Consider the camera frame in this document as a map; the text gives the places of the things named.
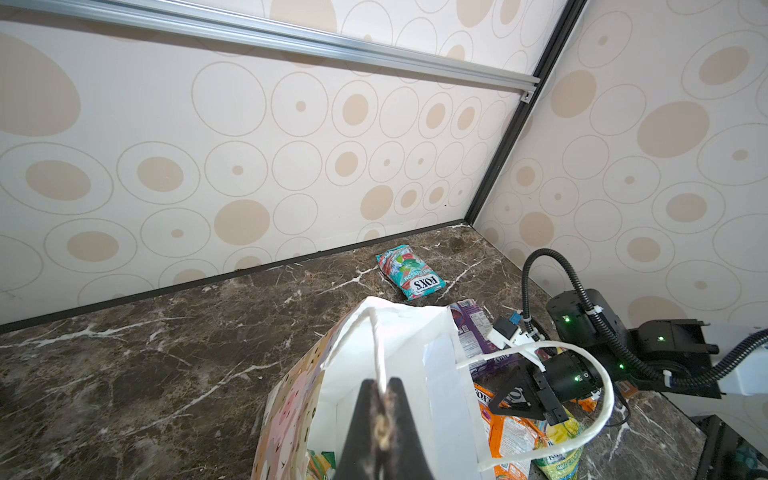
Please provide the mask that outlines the green candy packet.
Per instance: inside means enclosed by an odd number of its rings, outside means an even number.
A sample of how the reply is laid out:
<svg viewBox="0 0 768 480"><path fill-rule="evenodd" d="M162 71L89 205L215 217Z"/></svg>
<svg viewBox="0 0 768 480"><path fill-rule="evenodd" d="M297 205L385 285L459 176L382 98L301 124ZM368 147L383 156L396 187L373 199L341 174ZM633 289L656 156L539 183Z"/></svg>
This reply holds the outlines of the green candy packet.
<svg viewBox="0 0 768 480"><path fill-rule="evenodd" d="M335 453L329 451L307 452L306 480L332 480L336 473Z"/></svg>

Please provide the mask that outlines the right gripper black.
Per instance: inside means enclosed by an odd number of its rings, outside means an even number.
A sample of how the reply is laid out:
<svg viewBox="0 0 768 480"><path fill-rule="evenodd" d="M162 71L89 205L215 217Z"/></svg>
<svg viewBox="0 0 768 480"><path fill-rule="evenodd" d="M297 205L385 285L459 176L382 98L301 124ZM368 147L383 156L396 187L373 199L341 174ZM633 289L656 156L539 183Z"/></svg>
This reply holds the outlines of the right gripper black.
<svg viewBox="0 0 768 480"><path fill-rule="evenodd" d="M573 351L565 351L530 367L516 364L494 391L488 408L494 415L514 416L548 423L563 423L568 414L563 404L590 397L603 387L594 366Z"/></svg>

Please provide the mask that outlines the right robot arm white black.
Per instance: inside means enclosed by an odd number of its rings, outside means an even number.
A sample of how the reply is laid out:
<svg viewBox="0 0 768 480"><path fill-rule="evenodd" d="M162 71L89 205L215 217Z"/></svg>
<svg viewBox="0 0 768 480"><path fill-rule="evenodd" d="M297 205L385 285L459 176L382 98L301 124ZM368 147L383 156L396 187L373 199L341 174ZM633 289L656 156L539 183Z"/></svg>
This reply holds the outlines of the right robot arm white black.
<svg viewBox="0 0 768 480"><path fill-rule="evenodd" d="M546 305L558 346L549 345L532 317L529 276L541 257L558 263L571 283ZM585 288L570 262L553 249L526 258L521 300L521 312L497 320L488 335L500 356L520 358L488 404L496 415L560 424L567 419L565 403L615 393L622 381L641 391L714 399L767 391L765 330L721 349L698 320L650 320L628 329L602 294Z"/></svg>

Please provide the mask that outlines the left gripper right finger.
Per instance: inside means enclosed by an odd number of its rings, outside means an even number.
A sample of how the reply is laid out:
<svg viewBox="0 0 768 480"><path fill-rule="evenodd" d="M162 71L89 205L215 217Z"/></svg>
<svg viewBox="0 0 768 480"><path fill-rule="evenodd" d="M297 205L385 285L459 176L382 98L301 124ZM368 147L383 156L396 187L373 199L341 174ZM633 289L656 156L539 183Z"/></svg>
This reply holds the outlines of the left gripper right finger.
<svg viewBox="0 0 768 480"><path fill-rule="evenodd" d="M391 378L383 399L387 421L383 439L383 478L432 480L404 383Z"/></svg>

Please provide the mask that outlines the orange candy packet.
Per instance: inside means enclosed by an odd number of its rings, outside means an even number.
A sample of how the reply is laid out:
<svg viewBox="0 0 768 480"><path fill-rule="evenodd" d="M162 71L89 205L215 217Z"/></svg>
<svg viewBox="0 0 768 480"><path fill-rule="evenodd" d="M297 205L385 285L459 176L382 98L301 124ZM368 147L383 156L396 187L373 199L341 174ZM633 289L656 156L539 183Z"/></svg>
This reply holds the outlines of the orange candy packet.
<svg viewBox="0 0 768 480"><path fill-rule="evenodd" d="M494 459L531 452L543 441L542 432L531 421L493 414L490 410L493 393L490 390L477 383L474 389ZM530 471L530 460L502 463L493 467L496 479L528 480Z"/></svg>

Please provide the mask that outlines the white paper bag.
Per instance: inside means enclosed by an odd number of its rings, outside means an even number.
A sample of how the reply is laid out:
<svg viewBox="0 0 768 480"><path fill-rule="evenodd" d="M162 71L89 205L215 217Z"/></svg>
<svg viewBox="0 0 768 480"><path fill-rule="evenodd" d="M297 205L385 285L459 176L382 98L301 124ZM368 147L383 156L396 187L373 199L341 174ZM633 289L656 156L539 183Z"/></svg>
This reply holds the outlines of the white paper bag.
<svg viewBox="0 0 768 480"><path fill-rule="evenodd" d="M252 477L492 478L471 363L448 308L363 300L270 392Z"/></svg>

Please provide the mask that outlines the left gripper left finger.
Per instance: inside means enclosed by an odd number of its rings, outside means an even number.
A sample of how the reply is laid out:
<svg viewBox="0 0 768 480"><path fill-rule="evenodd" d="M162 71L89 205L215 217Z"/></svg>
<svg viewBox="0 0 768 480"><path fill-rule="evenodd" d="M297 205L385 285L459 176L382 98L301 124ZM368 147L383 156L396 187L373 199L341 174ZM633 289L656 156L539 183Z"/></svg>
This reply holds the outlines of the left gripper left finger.
<svg viewBox="0 0 768 480"><path fill-rule="evenodd" d="M379 479L382 451L379 432L384 426L384 406L375 380L361 384L334 478Z"/></svg>

